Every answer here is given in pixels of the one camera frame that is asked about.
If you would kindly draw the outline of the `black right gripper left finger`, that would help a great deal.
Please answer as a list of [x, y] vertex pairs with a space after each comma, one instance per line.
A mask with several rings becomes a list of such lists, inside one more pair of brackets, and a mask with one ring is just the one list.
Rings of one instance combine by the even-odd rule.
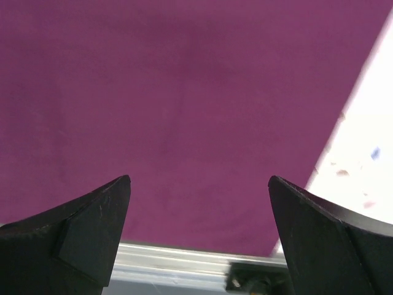
[[130, 202], [123, 175], [92, 192], [1, 226], [1, 294], [101, 294]]

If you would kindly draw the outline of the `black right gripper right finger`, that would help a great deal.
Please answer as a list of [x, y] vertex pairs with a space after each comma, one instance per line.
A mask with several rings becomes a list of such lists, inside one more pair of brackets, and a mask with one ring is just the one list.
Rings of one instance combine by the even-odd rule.
[[392, 294], [392, 225], [272, 176], [271, 207], [296, 294]]

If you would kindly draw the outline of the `purple cloth wrap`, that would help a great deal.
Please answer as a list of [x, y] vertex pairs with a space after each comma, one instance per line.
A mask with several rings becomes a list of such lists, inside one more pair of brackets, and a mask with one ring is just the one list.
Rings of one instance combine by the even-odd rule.
[[122, 175], [123, 238], [254, 256], [391, 1], [2, 1], [1, 222]]

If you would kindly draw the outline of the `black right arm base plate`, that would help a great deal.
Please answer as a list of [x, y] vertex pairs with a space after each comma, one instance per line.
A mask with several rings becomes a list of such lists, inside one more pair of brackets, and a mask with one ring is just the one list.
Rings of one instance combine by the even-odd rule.
[[232, 262], [225, 290], [233, 294], [295, 294], [286, 266]]

